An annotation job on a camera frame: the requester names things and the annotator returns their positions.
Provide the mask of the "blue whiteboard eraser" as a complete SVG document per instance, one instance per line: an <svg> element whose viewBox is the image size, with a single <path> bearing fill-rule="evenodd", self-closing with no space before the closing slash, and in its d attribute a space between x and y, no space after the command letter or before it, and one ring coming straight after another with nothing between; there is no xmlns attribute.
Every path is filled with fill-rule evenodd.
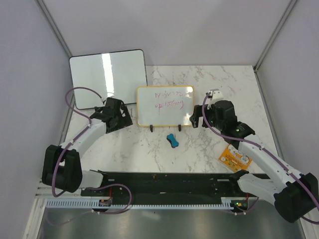
<svg viewBox="0 0 319 239"><path fill-rule="evenodd" d="M171 134L167 135L166 139L168 140L168 142L170 143L170 145L171 145L172 148L176 148L176 147L179 146L179 143L178 143L178 141L176 140L174 134L171 133Z"/></svg>

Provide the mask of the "yellow framed small whiteboard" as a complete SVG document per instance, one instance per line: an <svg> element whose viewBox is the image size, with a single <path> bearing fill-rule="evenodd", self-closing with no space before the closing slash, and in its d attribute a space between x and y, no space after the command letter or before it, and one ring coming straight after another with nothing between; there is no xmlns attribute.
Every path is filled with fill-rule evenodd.
<svg viewBox="0 0 319 239"><path fill-rule="evenodd" d="M139 126L190 126L194 109L193 86L143 86L137 88Z"/></svg>

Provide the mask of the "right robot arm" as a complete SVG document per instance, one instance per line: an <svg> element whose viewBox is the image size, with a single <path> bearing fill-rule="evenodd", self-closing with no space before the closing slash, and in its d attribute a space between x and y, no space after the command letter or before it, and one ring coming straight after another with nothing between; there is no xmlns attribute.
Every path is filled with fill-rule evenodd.
<svg viewBox="0 0 319 239"><path fill-rule="evenodd" d="M298 219L317 225L305 217L319 207L319 184L311 173L303 174L272 153L255 131L240 122L231 101L220 100L213 104L194 106L190 121L194 128L203 118L202 127L250 157L269 177L260 179L246 170L232 175L228 190L234 196L249 193L274 205L279 215L293 223Z"/></svg>

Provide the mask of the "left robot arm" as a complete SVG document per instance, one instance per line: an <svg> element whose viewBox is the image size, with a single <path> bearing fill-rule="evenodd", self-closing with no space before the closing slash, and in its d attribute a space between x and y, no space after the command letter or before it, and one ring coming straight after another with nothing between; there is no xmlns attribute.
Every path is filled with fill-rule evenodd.
<svg viewBox="0 0 319 239"><path fill-rule="evenodd" d="M107 98L103 107L95 107L88 124L71 140L50 145L45 151L42 183L55 189L73 193L79 188L92 188L99 196L109 192L109 183L99 171L83 170L81 157L100 137L131 126L133 121L122 100Z"/></svg>

